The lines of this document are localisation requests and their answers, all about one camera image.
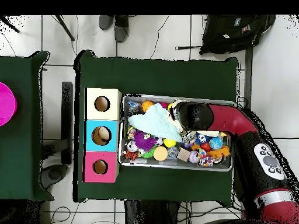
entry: pink box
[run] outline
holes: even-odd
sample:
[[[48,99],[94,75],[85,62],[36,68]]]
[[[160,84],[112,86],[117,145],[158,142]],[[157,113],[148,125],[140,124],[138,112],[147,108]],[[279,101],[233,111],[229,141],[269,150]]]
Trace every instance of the pink box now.
[[[106,169],[103,174],[96,173],[93,169],[93,164],[98,160],[105,163]],[[119,173],[117,152],[87,151],[85,155],[85,165],[83,164],[82,169],[84,168],[83,182],[114,183]]]

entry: stacked boxes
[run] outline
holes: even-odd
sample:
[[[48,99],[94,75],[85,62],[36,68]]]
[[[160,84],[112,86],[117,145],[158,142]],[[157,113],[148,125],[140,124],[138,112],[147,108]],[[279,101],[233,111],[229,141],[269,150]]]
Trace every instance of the stacked boxes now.
[[[83,182],[116,180],[120,100],[117,89],[85,88]]]

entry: metal tray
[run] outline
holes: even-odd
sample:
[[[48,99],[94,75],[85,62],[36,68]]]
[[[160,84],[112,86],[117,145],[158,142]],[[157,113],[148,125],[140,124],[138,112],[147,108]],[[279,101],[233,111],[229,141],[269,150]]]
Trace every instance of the metal tray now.
[[[235,106],[233,101],[223,101],[223,100],[208,100],[208,99],[192,99],[192,98],[181,98],[181,97],[169,97],[169,96],[154,96],[146,94],[124,94],[121,101],[121,117],[120,117],[120,139],[119,139],[119,163],[123,166],[142,166],[142,167],[163,167],[170,169],[189,169],[189,170],[208,170],[208,171],[218,171],[218,172],[227,172],[232,168],[232,152],[233,147],[231,145],[230,137],[224,138],[224,145],[228,145],[230,148],[230,155],[225,157],[224,160],[219,164],[213,164],[212,167],[201,167],[197,164],[191,162],[184,162],[179,159],[166,159],[162,162],[159,162],[152,158],[142,158],[138,157],[134,162],[130,162],[129,159],[126,159],[123,155],[123,151],[126,150],[127,142],[127,131],[130,127],[128,123],[128,101],[142,103],[145,100],[151,100],[154,103],[165,102],[171,103],[174,100],[186,100],[189,102],[197,103],[210,103],[210,104],[221,104],[225,106]]]

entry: green table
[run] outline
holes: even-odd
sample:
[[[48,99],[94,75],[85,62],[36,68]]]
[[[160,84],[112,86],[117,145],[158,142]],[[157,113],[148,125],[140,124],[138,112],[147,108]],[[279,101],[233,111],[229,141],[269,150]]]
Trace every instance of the green table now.
[[[48,52],[29,58],[0,57],[0,82],[18,102],[13,118],[0,127],[0,199],[52,200],[39,185],[41,162],[41,66]]]
[[[171,201],[221,201],[231,205],[229,172],[120,166],[115,183],[83,183],[82,154],[84,88],[116,88],[124,93],[235,101],[237,59],[215,61],[163,61],[96,58],[81,51],[75,60],[74,200],[84,198]]]

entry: light blue cloth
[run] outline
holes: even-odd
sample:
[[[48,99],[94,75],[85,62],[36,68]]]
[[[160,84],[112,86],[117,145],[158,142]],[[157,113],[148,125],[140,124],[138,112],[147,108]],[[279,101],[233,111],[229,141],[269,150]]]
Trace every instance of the light blue cloth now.
[[[168,120],[168,111],[159,103],[151,106],[145,114],[137,114],[128,118],[130,125],[156,137],[167,138],[181,142],[182,137],[176,127]]]

